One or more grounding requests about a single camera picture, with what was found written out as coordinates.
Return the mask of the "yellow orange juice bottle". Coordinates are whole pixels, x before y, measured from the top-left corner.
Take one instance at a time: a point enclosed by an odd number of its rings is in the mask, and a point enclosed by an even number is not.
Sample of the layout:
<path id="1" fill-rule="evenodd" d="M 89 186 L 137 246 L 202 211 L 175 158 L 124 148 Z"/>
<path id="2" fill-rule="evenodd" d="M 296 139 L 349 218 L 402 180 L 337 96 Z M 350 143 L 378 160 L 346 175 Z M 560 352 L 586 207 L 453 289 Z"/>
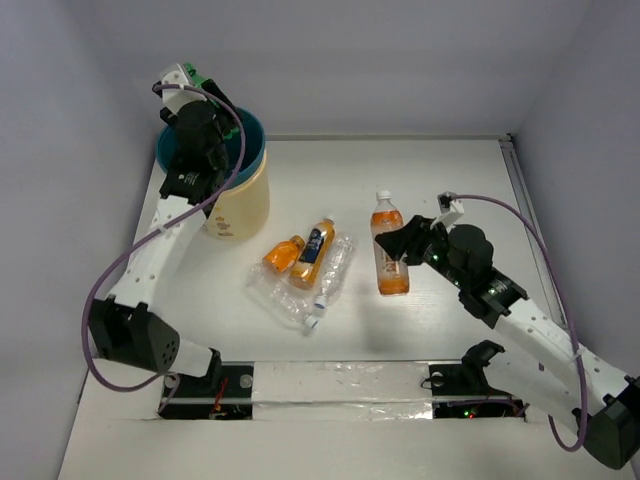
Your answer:
<path id="1" fill-rule="evenodd" d="M 289 274 L 289 283 L 293 287 L 301 290 L 310 290 L 314 287 L 335 234 L 335 222 L 332 216 L 325 216 L 313 226 L 306 245 Z"/>

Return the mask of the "small orange bottle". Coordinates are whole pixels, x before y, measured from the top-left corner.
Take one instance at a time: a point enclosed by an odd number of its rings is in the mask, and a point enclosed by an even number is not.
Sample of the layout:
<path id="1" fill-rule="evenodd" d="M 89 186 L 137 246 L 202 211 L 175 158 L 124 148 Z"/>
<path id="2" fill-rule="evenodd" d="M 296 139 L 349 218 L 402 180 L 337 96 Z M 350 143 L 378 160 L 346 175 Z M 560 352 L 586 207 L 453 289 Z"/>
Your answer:
<path id="1" fill-rule="evenodd" d="M 305 240 L 299 235 L 279 242 L 262 259 L 262 265 L 276 275 L 288 271 L 298 260 L 305 247 Z"/>

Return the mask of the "clear plastic bottle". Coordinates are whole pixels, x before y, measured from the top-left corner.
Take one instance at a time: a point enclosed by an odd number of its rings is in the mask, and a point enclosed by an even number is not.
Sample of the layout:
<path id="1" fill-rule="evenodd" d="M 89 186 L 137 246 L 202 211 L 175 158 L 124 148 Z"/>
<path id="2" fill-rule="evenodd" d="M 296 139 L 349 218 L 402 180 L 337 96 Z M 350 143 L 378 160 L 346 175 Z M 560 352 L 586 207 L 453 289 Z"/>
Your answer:
<path id="1" fill-rule="evenodd" d="M 310 334 L 318 324 L 309 297 L 298 293 L 262 264 L 250 268 L 246 289 L 257 305 L 289 329 Z"/>

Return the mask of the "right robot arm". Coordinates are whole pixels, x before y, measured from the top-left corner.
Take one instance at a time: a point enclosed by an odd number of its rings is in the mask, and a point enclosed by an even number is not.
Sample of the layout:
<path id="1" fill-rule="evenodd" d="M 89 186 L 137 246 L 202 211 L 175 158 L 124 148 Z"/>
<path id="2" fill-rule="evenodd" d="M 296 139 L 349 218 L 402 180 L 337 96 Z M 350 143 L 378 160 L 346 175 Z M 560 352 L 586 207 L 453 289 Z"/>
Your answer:
<path id="1" fill-rule="evenodd" d="M 408 266 L 426 264 L 454 285 L 464 309 L 503 337 L 472 347 L 460 368 L 470 391 L 512 393 L 577 434 L 578 445 L 620 470 L 639 450 L 639 380 L 571 340 L 493 265 L 484 232 L 414 216 L 378 243 Z"/>

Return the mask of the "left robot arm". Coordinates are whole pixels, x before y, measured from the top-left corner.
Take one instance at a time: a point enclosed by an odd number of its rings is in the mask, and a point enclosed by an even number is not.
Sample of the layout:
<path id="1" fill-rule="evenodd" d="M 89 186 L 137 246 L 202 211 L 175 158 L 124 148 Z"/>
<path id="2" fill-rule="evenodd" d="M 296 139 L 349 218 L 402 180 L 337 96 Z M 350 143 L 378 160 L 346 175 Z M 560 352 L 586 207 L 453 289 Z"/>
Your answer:
<path id="1" fill-rule="evenodd" d="M 147 233 L 121 254 L 91 288 L 81 320 L 81 342 L 89 372 L 104 387 L 121 393 L 98 370 L 93 349 L 107 360 L 151 372 L 154 379 L 186 380 L 209 395 L 221 383 L 217 350 L 182 339 L 157 312 L 184 253 L 213 212 L 219 196 L 234 184 L 242 166 L 231 161 L 226 133 L 247 135 L 237 110 L 222 95 L 188 80 L 160 80 L 153 90 L 163 115 L 178 136 L 177 155 L 160 189 Z"/>

